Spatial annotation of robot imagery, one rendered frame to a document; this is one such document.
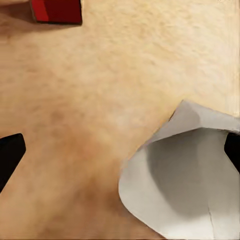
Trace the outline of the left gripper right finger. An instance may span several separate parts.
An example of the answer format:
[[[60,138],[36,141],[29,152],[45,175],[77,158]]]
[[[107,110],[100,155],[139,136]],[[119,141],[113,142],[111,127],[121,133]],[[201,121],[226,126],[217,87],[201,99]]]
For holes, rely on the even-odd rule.
[[[240,135],[229,133],[225,140],[224,151],[240,173]]]

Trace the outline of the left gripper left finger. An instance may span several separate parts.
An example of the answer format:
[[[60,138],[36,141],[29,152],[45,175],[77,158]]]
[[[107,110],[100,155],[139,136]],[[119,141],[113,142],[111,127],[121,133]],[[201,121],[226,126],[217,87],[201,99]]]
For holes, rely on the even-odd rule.
[[[0,193],[26,153],[22,133],[0,138]]]

